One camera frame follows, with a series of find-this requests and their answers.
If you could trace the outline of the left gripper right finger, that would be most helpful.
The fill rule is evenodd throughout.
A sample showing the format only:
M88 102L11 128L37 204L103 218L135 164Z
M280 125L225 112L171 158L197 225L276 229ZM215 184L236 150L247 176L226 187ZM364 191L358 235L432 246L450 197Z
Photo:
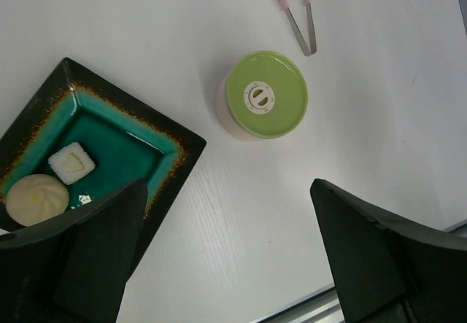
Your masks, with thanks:
M466 321L466 238L323 179L310 195L346 322Z

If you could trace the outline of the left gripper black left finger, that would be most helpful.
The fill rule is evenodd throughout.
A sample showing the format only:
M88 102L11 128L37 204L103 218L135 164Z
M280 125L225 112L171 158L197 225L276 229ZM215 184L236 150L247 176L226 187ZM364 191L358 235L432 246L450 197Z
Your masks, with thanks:
M143 224L136 179L1 236L2 322L115 322Z

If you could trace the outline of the dark square teal plate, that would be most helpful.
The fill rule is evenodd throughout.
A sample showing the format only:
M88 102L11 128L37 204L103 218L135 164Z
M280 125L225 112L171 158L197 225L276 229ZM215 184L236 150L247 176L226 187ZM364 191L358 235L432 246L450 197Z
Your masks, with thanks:
M1 137L1 194L24 176L52 174L49 157L72 143L96 167L69 186L70 209L145 181L147 206L134 253L139 263L206 141L64 58Z

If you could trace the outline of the green round lid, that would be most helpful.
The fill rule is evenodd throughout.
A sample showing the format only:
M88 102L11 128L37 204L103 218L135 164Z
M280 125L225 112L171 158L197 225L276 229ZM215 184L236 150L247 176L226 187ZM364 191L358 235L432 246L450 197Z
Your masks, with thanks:
M235 121L261 139L276 139L296 129L309 100L297 65L266 50L247 54L229 71L226 96Z

